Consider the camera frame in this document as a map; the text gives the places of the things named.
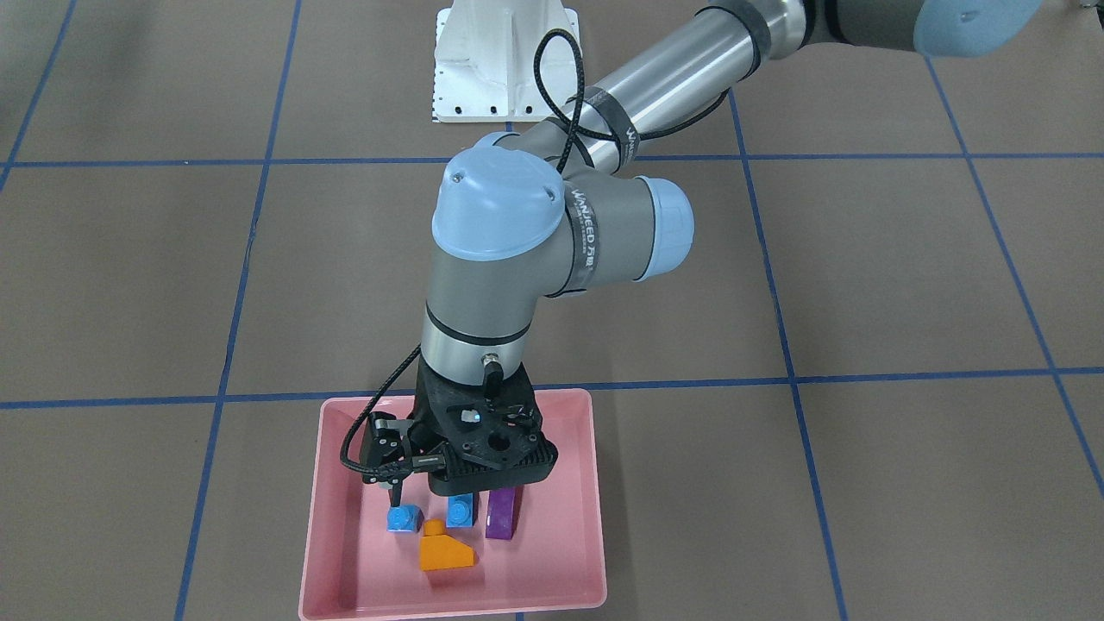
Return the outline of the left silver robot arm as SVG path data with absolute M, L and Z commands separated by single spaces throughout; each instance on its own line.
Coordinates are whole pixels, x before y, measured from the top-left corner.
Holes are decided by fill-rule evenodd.
M 541 298 L 673 271 L 693 209 L 666 179 L 620 179 L 643 143 L 682 131 L 769 60 L 838 43 L 977 57 L 1032 19 L 1037 1 L 711 1 L 594 85 L 575 71 L 569 113 L 481 138 L 445 166 L 436 244 L 405 419 L 367 406 L 339 456 L 399 506 L 425 474 L 442 498 L 545 480 L 558 448 L 522 364 Z

